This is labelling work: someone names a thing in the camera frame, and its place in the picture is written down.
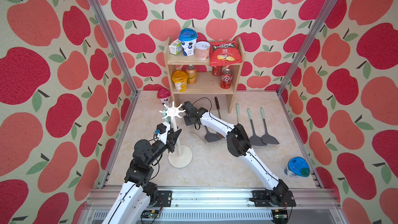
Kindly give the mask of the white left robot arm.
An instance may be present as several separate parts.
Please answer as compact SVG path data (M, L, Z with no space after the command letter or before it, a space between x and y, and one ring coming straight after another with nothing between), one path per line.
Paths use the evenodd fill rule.
M177 131L158 127L154 143L139 140L134 146L133 160L126 172L124 184L118 197L106 215L104 224L135 224L144 210L158 198L158 186L150 180L152 165L159 165L165 151L174 152L181 129Z

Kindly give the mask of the grey slotted spatula green handle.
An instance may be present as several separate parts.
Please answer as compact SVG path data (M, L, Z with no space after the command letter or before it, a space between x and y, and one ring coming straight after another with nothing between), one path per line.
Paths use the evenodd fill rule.
M266 124L266 120L265 120L265 112L264 112L263 107L260 107L260 112L261 112L261 116L262 116L262 120L263 120L263 124L264 124L264 130L265 130L265 134L261 136L262 142L266 145L279 145L279 141L274 136L270 135L268 132L268 128L267 128L267 124Z

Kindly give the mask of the red lid small cup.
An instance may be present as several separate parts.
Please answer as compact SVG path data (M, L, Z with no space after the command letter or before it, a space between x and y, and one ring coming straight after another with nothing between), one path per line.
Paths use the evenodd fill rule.
M160 100L162 104L169 105L171 102L171 92L166 88L159 89L157 93L157 98Z

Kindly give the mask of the cream spoon green handle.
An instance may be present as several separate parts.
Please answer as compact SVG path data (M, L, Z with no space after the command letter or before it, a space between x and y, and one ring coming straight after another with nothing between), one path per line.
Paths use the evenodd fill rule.
M236 103L236 114L237 114L237 123L240 123L240 107L238 103Z

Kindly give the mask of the blue lid yogurt cup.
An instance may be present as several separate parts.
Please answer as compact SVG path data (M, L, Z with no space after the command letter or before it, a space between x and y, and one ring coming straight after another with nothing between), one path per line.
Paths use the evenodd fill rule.
M195 45L198 39L198 34L195 30L190 28L182 29L179 33L178 39L181 42L183 54L185 56L195 55Z

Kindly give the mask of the aluminium frame post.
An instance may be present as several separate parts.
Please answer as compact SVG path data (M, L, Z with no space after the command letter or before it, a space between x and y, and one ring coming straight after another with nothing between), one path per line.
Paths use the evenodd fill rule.
M130 70L128 68L127 62L124 58L124 55L118 46L118 42L116 40L116 37L114 35L114 32L113 32L110 24L109 24L109 21L106 18L105 14L102 10L100 1L99 0L88 0L88 2L89 2L90 6L92 8L92 11L94 12L94 15L102 29L102 32L109 44L109 47L121 68L122 74L125 77L126 82L129 85L130 89L132 90L133 96L138 97L138 95L139 95L138 89L134 83L134 80L133 80Z
M330 15L333 7L336 5L338 0L325 0L320 13L318 14L317 18L314 20L314 24L309 30L305 40L303 41L302 46L300 47L298 53L294 55L293 61L291 66L289 67L286 75L284 76L281 84L277 90L277 96L282 97L282 93L286 89L288 83L291 81L292 76L294 75L296 69L298 68L299 64L301 63L302 59L308 52L310 46L312 45L313 41L315 40L317 34L320 32L321 28L325 25L325 21L327 17Z

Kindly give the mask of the aluminium frame post right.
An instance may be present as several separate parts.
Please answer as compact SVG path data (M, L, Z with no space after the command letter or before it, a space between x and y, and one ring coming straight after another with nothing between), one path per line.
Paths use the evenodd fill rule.
M288 83L291 81L292 76L294 75L296 69L298 68L299 64L301 63L302 59L308 52L310 46L312 45L313 41L315 40L317 34L320 32L321 28L325 25L325 21L327 17L330 15L333 7L336 5L338 0L325 0L320 13L318 14L317 18L314 20L314 24L309 30L305 40L303 41L302 46L300 47L298 53L294 55L293 61L291 66L289 67L286 75L284 76L281 84L277 90L277 96L282 97L282 93L286 89Z

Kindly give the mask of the red chips bag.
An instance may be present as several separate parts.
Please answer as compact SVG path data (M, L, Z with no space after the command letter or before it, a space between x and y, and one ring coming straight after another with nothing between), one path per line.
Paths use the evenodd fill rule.
M236 41L210 43L210 66L229 66L242 63L243 58Z

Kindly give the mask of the white utensil rack stand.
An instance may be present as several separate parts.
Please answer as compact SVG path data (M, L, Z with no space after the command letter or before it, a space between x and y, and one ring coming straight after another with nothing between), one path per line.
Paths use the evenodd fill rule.
M172 130L174 131L173 134L177 133L177 120L176 118L182 118L179 114L182 114L185 112L185 110L180 110L182 107L182 104L179 106L175 106L175 102L173 102L172 107L168 107L166 104L163 104L165 107L164 111L160 111L161 113L164 114L163 119L170 118L171 120L171 127ZM177 154L175 155L174 153L170 152L169 153L169 162L170 164L178 169L184 168L190 164L192 161L192 150L186 146L186 145L181 145L179 138L176 139L175 142L175 150L177 151Z

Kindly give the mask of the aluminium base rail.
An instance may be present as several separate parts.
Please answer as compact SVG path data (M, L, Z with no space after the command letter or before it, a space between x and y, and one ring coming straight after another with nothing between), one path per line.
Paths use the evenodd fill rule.
M119 186L95 189L88 196L79 224L100 224L114 204ZM270 224L275 207L259 207L250 201L252 188L162 187L171 191L157 218L139 218L144 224ZM284 207L291 224L346 224L334 191L293 188L295 207Z

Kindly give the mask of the grey turner green handle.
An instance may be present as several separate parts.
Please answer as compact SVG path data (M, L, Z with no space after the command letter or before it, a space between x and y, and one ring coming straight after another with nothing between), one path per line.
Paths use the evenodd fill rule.
M251 145L253 146L267 146L267 144L265 144L262 139L257 136L256 131L255 131L255 126L254 126L254 122L253 122L253 117L252 117L252 113L250 108L247 108L247 113L249 116L249 120L250 120L250 124L251 124L251 128L252 128L252 136L249 138Z

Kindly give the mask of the red cola can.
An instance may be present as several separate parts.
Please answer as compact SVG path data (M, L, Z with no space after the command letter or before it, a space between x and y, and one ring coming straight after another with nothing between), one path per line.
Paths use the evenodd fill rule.
M231 69L225 69L221 74L221 84L222 89L229 89L232 85L233 72Z
M213 66L212 67L212 75L213 76L221 76L222 75L223 66Z

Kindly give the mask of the small white green carton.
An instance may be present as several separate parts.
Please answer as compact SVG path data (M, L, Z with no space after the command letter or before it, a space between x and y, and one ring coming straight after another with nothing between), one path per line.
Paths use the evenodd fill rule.
M178 55L183 51L181 41L176 39L169 44L169 52L172 55Z

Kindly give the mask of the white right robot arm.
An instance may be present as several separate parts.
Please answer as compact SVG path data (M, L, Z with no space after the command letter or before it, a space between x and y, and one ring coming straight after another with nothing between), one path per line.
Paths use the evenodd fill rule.
M186 114L184 121L187 126L197 124L209 127L223 135L227 140L227 148L231 155L241 158L259 177L264 190L253 191L249 200L255 206L265 207L295 207L292 191L283 180L274 175L256 154L249 137L241 124L225 122L204 108L197 109L191 102L182 105Z

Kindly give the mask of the wooden two-tier shelf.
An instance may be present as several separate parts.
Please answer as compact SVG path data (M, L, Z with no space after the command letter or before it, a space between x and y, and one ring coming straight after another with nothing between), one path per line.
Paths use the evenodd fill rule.
M170 92L172 101L176 105L180 104L179 96L181 94L221 94L225 95L227 99L227 109L230 113L233 109L233 101L235 99L235 94L239 84L239 79L241 71L243 68L243 63L231 65L231 70L233 72L232 86L229 89L222 89L220 86L221 78L213 76L211 71L200 72L197 77L197 83L194 85L189 85L187 90L183 92L178 92L175 89L175 84L172 81L172 74L177 70L179 65L210 65L208 60L198 60L195 56L184 56L182 53L178 55L170 54L169 45L172 43L170 37L167 38L165 43L165 48L163 52L165 67L168 75L168 81L170 84Z

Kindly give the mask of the pink tin can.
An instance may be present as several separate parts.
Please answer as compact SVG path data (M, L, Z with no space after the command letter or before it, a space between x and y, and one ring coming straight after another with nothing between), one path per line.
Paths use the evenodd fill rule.
M206 41L199 41L195 44L195 57L198 60L208 60L210 57L210 43Z

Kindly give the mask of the orange soda can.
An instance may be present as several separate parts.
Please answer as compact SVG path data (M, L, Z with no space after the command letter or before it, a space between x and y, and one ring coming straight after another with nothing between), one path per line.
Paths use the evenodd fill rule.
M195 65L188 65L186 67L186 73L188 75L188 84L194 85L197 82L197 69Z

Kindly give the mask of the aluminium frame post left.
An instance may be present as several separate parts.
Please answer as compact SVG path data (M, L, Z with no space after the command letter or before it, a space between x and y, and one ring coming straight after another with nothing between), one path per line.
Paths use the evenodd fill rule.
M102 29L102 32L109 44L109 47L121 68L122 74L125 77L126 82L129 85L130 89L132 90L133 96L138 97L138 95L139 95L138 89L134 83L134 80L133 80L130 70L128 68L127 62L124 58L124 55L118 46L118 42L116 40L116 37L114 35L114 32L113 32L110 24L109 24L109 21L106 18L105 14L102 10L100 1L99 0L88 0L88 2L89 2L90 6L92 8L92 11L94 12L94 15Z

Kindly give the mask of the blue lid cup on floor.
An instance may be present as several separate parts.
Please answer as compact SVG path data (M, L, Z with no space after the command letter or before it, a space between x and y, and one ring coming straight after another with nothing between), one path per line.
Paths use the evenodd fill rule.
M293 157L285 168L285 174L290 177L309 177L310 168L304 158Z

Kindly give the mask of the steel spoon dark wooden handle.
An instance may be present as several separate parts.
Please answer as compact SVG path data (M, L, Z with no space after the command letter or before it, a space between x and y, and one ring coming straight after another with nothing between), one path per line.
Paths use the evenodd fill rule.
M221 118L220 106L219 106L219 101L218 101L218 98L217 98L217 97L215 97L215 103L216 103L216 109L217 109L217 111L218 111L218 117ZM219 137L220 139L223 138L223 136L222 136L220 133L218 133L218 132L216 133L216 135L217 135L217 137Z

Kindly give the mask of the red cola can front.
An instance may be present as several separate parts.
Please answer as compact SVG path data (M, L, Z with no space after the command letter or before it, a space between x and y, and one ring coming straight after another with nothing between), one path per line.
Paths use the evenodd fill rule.
M231 69L225 69L221 74L221 84L222 89L229 89L232 85L233 72Z

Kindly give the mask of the red cola can back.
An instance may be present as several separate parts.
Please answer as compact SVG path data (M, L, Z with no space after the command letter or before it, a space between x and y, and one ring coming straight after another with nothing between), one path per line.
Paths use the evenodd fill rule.
M213 66L212 67L212 75L213 76L221 76L222 75L223 66Z

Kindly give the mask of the yellow mango cup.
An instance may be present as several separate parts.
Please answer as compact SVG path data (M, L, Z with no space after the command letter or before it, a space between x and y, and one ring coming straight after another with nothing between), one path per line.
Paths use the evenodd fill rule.
M187 84L188 84L188 75L186 72L184 72L182 70L176 70L172 74L172 81L175 85L177 92L186 91Z

